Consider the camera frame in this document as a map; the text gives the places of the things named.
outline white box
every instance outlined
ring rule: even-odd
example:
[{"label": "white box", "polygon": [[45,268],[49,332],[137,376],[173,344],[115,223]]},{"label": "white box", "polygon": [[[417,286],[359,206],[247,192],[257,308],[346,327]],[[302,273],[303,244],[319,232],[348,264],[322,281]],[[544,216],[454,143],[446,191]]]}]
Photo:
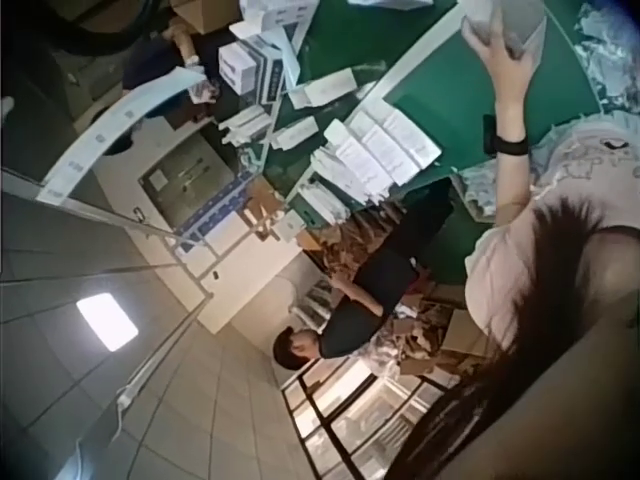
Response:
[{"label": "white box", "polygon": [[284,70],[282,52],[260,35],[238,40],[236,43],[257,65],[254,74],[256,103],[274,103],[278,99]]},{"label": "white box", "polygon": [[258,64],[237,42],[218,50],[219,69],[222,78],[238,95],[255,89]]},{"label": "white box", "polygon": [[242,17],[261,32],[311,19],[318,0],[244,0]]}]

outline hand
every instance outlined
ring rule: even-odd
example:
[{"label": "hand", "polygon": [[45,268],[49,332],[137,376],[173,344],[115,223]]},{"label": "hand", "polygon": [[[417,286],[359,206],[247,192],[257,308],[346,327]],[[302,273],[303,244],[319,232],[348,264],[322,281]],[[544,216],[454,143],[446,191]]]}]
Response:
[{"label": "hand", "polygon": [[347,276],[342,272],[336,272],[333,275],[331,275],[331,277],[329,278],[329,284],[333,288],[336,288],[338,290],[342,290],[342,288],[348,283],[351,283],[351,282],[349,281]]},{"label": "hand", "polygon": [[462,24],[462,36],[489,72],[496,95],[496,106],[504,109],[524,106],[535,71],[533,58],[529,52],[525,52],[520,59],[514,59],[509,54],[504,40],[502,10],[494,10],[489,45],[478,38],[467,19]]}]

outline dark hair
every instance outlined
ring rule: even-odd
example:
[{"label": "dark hair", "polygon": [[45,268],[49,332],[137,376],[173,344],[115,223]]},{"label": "dark hair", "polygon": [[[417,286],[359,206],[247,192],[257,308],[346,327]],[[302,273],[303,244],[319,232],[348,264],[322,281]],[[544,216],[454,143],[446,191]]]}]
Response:
[{"label": "dark hair", "polygon": [[535,219],[531,287],[514,300],[514,341],[433,404],[407,438],[387,480],[436,477],[580,337],[587,285],[578,269],[600,221],[588,206],[566,200],[552,210],[536,210]]},{"label": "dark hair", "polygon": [[293,328],[287,327],[276,337],[273,342],[273,358],[281,367],[287,370],[300,370],[309,361],[299,357],[291,351],[291,335]]},{"label": "dark hair", "polygon": [[[91,124],[93,125],[94,123],[96,123],[96,121],[102,115],[104,115],[104,112],[106,112],[107,110],[109,110],[109,107],[104,107],[98,110],[98,112],[91,119]],[[133,140],[131,138],[131,130],[128,130],[119,138],[117,138],[116,141],[109,146],[109,148],[107,148],[107,151],[104,152],[104,155],[106,156],[118,155],[120,153],[126,152],[131,147],[133,147]]]}]

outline green cutting mat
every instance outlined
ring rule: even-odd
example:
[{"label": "green cutting mat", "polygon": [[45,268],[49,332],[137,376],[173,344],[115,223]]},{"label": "green cutting mat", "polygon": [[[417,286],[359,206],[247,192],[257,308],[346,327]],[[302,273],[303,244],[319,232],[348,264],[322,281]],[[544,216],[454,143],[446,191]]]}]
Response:
[{"label": "green cutting mat", "polygon": [[[547,0],[542,62],[529,91],[527,133],[537,143],[552,125],[600,110],[589,80],[575,55],[573,26],[583,2]],[[421,172],[394,193],[411,191],[487,157],[482,151],[482,115],[493,111],[491,81],[476,54],[458,32],[433,52],[385,98],[400,108],[443,150],[440,166]]]}]

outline wristwatch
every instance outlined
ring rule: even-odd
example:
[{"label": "wristwatch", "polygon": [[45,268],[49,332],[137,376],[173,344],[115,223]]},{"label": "wristwatch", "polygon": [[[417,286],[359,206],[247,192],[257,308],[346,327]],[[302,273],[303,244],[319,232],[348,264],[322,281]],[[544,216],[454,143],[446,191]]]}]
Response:
[{"label": "wristwatch", "polygon": [[482,117],[484,125],[484,153],[494,156],[497,153],[520,157],[529,154],[529,138],[525,137],[519,142],[507,142],[497,134],[495,115],[484,115]]}]

